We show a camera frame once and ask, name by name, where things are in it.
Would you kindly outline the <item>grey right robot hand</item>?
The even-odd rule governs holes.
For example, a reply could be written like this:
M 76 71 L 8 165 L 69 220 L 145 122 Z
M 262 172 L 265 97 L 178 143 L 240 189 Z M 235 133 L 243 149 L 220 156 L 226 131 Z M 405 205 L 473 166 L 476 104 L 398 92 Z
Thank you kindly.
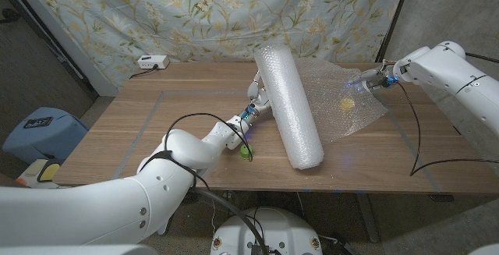
M 376 69 L 369 69 L 361 72 L 359 76 L 354 77 L 347 82 L 348 86 L 360 85 L 368 91 L 379 89 L 388 89 L 399 82 L 392 71 L 392 66 L 380 66 Z

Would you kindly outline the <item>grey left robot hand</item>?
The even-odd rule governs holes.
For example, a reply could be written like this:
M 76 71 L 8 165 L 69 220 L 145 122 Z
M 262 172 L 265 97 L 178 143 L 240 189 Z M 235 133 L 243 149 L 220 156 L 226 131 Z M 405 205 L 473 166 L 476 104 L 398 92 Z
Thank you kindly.
M 268 113 L 271 109 L 271 104 L 267 92 L 264 87 L 259 88 L 260 73 L 257 72 L 252 83 L 247 90 L 247 97 L 250 100 L 249 112 L 254 117 Z

